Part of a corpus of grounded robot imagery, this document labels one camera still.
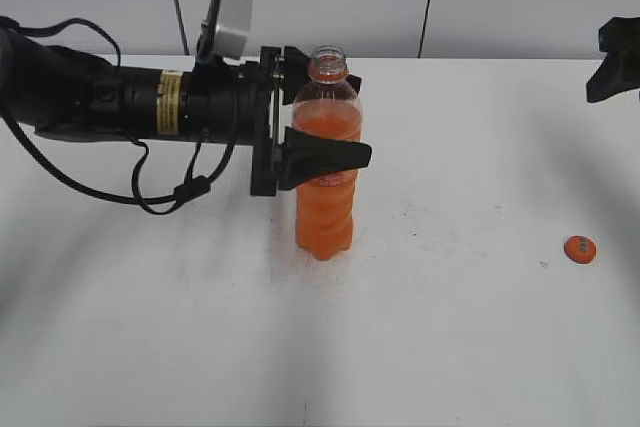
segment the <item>white table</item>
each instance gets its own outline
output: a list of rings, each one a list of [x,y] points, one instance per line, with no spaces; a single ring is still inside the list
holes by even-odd
[[[248,148],[155,218],[2,129],[0,425],[639,425],[637,95],[588,105],[590,61],[350,65],[374,154],[328,263],[296,248],[293,193],[249,198]],[[128,193],[139,149],[38,143]],[[190,154],[154,143],[143,190]],[[591,265],[565,257],[575,234]]]

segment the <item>plastic bottle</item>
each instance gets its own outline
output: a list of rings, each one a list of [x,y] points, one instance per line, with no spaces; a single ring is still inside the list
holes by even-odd
[[[311,82],[296,96],[293,127],[339,140],[360,140],[362,107],[346,81],[346,57],[337,47],[320,47],[309,65]],[[351,247],[351,209],[356,170],[311,180],[297,188],[296,240],[318,260],[329,260]]]

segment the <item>yellow label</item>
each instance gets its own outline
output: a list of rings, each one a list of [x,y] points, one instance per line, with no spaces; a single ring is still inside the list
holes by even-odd
[[[163,70],[158,84],[158,134],[178,135],[182,72]]]

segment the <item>orange bottle cap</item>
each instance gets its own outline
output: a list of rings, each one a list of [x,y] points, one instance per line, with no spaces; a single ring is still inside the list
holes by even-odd
[[[564,244],[564,252],[578,264],[588,264],[596,257],[596,244],[587,237],[574,235]]]

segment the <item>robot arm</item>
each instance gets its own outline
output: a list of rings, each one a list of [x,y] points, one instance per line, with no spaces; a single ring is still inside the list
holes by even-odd
[[[173,212],[207,193],[236,145],[253,148],[251,195],[274,196],[277,190],[293,189],[321,175],[366,167],[371,157],[366,144],[320,139],[289,127],[279,142],[280,90],[284,103],[291,103],[308,81],[308,58],[293,47],[263,47],[259,62],[227,64],[225,57],[239,59],[244,50],[250,14],[251,0],[211,0],[191,72],[123,67],[113,39],[83,19],[33,29],[0,18],[0,115],[21,145],[61,182],[86,195],[137,204],[154,214]],[[30,38],[51,36],[74,23],[110,41],[118,53],[117,65]],[[348,81],[359,90],[359,78],[350,76]],[[133,196],[107,194],[69,178],[35,147],[20,123],[53,140],[127,141],[143,147],[145,154],[132,175]],[[185,181],[171,195],[145,199],[140,194],[146,139],[196,144]],[[227,147],[211,175],[193,178],[203,142]],[[150,207],[171,202],[164,212]]]
[[[640,18],[614,17],[599,31],[607,56],[587,83],[587,101],[601,102],[640,88]]]

